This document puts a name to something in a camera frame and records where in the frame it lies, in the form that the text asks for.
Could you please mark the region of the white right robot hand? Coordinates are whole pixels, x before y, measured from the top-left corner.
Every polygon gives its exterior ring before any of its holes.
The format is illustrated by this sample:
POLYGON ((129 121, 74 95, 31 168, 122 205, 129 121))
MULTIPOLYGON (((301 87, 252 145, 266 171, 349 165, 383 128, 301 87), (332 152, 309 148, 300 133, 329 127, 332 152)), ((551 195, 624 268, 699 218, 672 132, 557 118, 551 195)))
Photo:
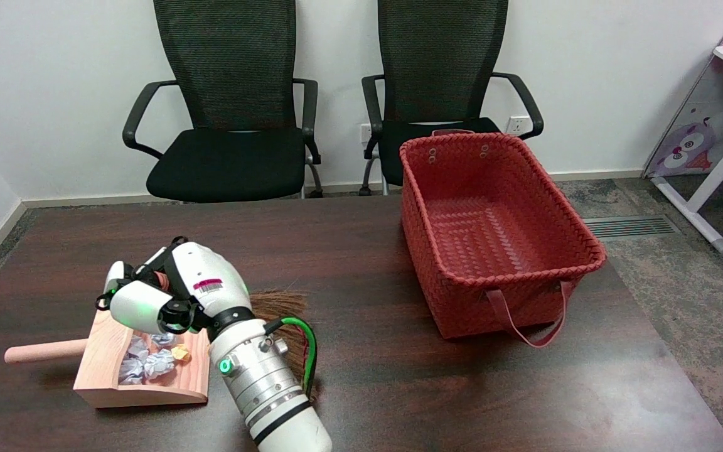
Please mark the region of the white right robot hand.
POLYGON ((95 305, 134 331, 182 335, 207 330, 211 341, 227 327, 255 318, 236 268, 183 235, 143 264, 113 263, 95 305))

